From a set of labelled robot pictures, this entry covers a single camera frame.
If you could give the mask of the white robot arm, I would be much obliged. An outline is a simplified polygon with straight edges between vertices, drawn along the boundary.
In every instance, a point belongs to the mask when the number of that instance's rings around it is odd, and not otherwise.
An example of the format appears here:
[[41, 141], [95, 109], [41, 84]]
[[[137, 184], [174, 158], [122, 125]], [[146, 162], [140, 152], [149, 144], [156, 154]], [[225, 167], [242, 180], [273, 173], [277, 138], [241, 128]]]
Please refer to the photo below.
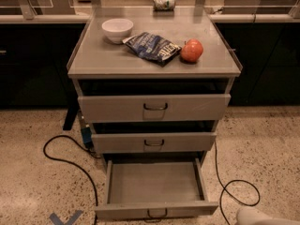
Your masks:
[[254, 207], [239, 208], [236, 220], [237, 225], [300, 225], [300, 221], [270, 217]]

